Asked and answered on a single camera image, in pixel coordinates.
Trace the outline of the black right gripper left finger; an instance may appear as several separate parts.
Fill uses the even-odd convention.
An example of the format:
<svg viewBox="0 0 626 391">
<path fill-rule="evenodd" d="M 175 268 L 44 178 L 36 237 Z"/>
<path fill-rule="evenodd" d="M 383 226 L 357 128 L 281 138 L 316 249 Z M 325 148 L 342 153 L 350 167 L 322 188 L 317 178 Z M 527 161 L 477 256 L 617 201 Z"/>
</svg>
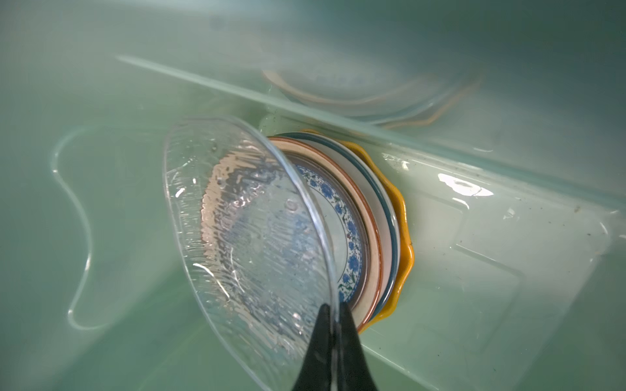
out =
<svg viewBox="0 0 626 391">
<path fill-rule="evenodd" d="M 293 391 L 330 391 L 333 380 L 332 357 L 334 324 L 328 304 L 323 304 L 316 318 L 306 354 Z"/>
</svg>

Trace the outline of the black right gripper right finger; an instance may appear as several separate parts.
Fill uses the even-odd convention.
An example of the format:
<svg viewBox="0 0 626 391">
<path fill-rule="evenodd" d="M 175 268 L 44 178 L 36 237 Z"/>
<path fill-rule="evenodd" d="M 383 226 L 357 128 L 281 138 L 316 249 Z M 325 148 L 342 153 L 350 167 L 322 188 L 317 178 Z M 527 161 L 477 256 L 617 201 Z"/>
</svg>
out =
<svg viewBox="0 0 626 391">
<path fill-rule="evenodd" d="M 337 389 L 341 391 L 376 391 L 368 368 L 350 307 L 339 306 L 337 330 Z"/>
</svg>

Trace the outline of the beige bamboo print plate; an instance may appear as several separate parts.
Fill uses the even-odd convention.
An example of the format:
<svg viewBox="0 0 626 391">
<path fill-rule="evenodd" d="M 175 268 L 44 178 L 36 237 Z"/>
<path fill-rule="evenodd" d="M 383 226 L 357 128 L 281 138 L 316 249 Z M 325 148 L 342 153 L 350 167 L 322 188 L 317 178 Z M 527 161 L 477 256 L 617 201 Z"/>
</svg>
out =
<svg viewBox="0 0 626 391">
<path fill-rule="evenodd" d="M 286 136 L 274 136 L 271 138 L 271 141 L 285 156 L 289 153 L 305 156 L 326 168 L 345 187 L 355 202 L 368 242 L 368 274 L 365 279 L 363 294 L 355 306 L 349 306 L 348 304 L 356 329 L 360 331 L 373 315 L 375 306 L 381 296 L 383 254 L 378 226 L 368 200 L 355 182 L 355 179 L 350 175 L 347 166 L 338 162 L 330 153 L 325 152 L 323 148 L 314 146 L 312 142 L 305 142 Z"/>
</svg>

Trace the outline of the yellow polka dot plate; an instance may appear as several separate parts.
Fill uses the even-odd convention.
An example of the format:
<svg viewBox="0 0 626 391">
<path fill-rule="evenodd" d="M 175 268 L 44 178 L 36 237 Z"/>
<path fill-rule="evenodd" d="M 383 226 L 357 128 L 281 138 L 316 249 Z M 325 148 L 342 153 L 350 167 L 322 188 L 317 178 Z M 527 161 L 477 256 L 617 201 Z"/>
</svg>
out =
<svg viewBox="0 0 626 391">
<path fill-rule="evenodd" d="M 320 132 L 311 129 L 302 130 L 303 133 L 309 135 L 316 135 L 322 138 L 327 138 L 325 135 L 322 135 Z M 381 182 L 381 185 L 384 187 L 386 194 L 389 196 L 391 200 L 391 204 L 393 206 L 396 220 L 396 226 L 398 227 L 398 236 L 399 239 L 399 266 L 398 272 L 395 277 L 394 287 L 388 294 L 388 300 L 386 304 L 378 311 L 372 319 L 360 329 L 360 332 L 363 332 L 368 327 L 377 322 L 388 318 L 391 316 L 397 305 L 402 293 L 405 282 L 407 281 L 412 268 L 415 264 L 415 252 L 412 247 L 412 240 L 409 232 L 409 224 L 407 217 L 407 208 L 404 197 L 399 189 L 383 174 L 383 172 L 378 168 L 374 160 L 371 156 L 358 144 L 352 143 L 344 140 L 336 140 L 334 138 L 327 138 L 331 141 L 342 144 L 345 148 L 351 150 L 358 158 L 363 161 L 363 163 L 368 166 L 368 168 L 373 171 L 373 173 L 378 177 Z"/>
</svg>

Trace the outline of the clear colourless glass plate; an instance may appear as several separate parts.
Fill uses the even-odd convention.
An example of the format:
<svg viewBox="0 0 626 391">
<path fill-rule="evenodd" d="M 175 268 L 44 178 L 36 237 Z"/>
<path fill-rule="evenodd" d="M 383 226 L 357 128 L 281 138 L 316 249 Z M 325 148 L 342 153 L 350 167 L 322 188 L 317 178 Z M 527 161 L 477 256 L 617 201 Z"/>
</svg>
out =
<svg viewBox="0 0 626 391">
<path fill-rule="evenodd" d="M 339 307 L 329 236 L 295 165 L 242 120 L 192 118 L 166 139 L 163 177 L 211 327 L 262 388 L 291 389 L 321 306 Z"/>
</svg>

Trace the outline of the large white green-rimmed plate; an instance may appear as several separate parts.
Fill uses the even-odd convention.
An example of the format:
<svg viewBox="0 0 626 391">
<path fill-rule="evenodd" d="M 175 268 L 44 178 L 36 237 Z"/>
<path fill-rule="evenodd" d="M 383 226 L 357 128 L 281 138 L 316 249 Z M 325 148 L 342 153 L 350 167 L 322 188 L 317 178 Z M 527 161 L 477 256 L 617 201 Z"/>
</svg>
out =
<svg viewBox="0 0 626 391">
<path fill-rule="evenodd" d="M 381 185 L 378 177 L 356 156 L 351 150 L 342 144 L 322 138 L 316 135 L 309 135 L 303 132 L 289 132 L 277 136 L 296 138 L 297 140 L 312 142 L 314 146 L 321 147 L 325 152 L 330 153 L 338 162 L 345 164 L 350 175 L 362 190 L 368 200 L 369 206 L 375 216 L 378 232 L 381 240 L 383 254 L 381 296 L 375 306 L 373 315 L 383 308 L 388 300 L 388 294 L 395 284 L 396 273 L 399 266 L 399 239 L 398 227 L 395 212 L 389 196 Z"/>
</svg>

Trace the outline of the blue patterned plate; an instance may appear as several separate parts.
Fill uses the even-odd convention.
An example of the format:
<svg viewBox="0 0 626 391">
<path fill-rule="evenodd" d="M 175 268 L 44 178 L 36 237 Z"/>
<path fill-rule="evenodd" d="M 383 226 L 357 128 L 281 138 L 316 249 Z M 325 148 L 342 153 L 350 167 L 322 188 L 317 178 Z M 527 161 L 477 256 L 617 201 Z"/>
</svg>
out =
<svg viewBox="0 0 626 391">
<path fill-rule="evenodd" d="M 345 187 L 326 168 L 289 153 L 290 162 L 321 211 L 332 246 L 339 299 L 355 306 L 368 274 L 368 242 L 361 216 Z"/>
</svg>

